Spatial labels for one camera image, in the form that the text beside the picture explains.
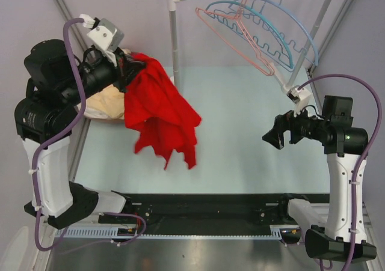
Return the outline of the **red t shirt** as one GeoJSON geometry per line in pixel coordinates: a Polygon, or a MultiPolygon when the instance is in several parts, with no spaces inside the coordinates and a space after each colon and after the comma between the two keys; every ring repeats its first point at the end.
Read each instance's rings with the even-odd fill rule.
{"type": "Polygon", "coordinates": [[[196,127],[202,119],[180,94],[160,62],[143,53],[133,59],[146,67],[127,86],[124,96],[124,121],[128,129],[140,133],[134,145],[138,154],[152,147],[165,160],[164,169],[174,151],[182,153],[188,169],[196,166],[196,127]]]}

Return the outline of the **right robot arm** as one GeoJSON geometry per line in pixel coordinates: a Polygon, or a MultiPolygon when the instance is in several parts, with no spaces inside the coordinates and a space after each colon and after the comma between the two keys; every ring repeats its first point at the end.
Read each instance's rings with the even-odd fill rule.
{"type": "Polygon", "coordinates": [[[350,97],[325,96],[320,117],[309,116],[306,109],[299,114],[289,111],[276,116],[273,128],[262,137],[281,150],[288,131],[290,144],[307,138],[324,148],[330,176],[327,219],[300,196],[277,209],[283,223],[295,221],[299,225],[310,258],[358,263],[377,256],[376,247],[367,242],[363,224],[361,183],[366,163],[356,165],[368,145],[368,133],[352,126],[352,107],[350,97]]]}

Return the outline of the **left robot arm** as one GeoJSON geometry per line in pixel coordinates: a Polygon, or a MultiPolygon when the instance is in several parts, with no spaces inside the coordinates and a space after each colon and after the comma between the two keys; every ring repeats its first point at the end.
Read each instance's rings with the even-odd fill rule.
{"type": "Polygon", "coordinates": [[[33,198],[24,209],[32,216],[46,216],[58,230],[93,213],[111,213],[121,223],[133,215],[124,195],[87,189],[68,175],[70,134],[81,102],[73,73],[79,71],[86,97],[108,86],[125,92],[146,65],[121,49],[116,49],[115,57],[114,63],[98,54],[94,62],[71,64],[64,42],[52,39],[35,45],[24,60],[30,79],[26,96],[14,111],[34,185],[33,198]]]}

